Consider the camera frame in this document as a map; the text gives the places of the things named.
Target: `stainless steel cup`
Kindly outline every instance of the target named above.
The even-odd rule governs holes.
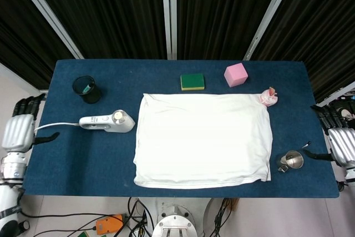
[[[299,169],[303,166],[303,156],[294,150],[288,151],[286,155],[277,161],[278,171],[285,173],[289,168]]]

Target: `pink foam block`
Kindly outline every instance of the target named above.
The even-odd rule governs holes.
[[[248,74],[242,63],[238,63],[226,68],[224,72],[229,87],[233,87],[239,84],[243,84],[248,78]]]

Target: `table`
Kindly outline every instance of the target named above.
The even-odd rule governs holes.
[[[306,68],[301,62],[243,62],[249,78],[229,88],[224,71],[239,61],[224,60],[59,60],[50,84],[40,124],[78,122],[81,117],[111,114],[123,109],[137,122],[143,93],[261,93],[276,88],[278,103],[269,107],[273,133],[270,158],[271,181],[211,189],[150,189],[134,184],[136,127],[127,134],[80,127],[57,126],[38,132],[57,140],[37,145],[24,180],[27,194],[140,197],[282,197],[335,198],[339,196],[331,164],[305,157],[304,166],[285,174],[277,171],[276,159],[302,147],[326,153],[320,123],[310,109],[315,103]],[[180,89],[180,75],[203,73],[202,91]],[[74,94],[72,82],[80,75],[94,77],[102,91],[95,104],[86,104]]]

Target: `white cloth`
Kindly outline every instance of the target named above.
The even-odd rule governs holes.
[[[192,189],[271,180],[271,144],[260,94],[144,94],[134,182]]]

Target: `sponge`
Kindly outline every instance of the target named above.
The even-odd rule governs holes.
[[[205,80],[202,73],[183,74],[180,76],[181,90],[204,90]]]

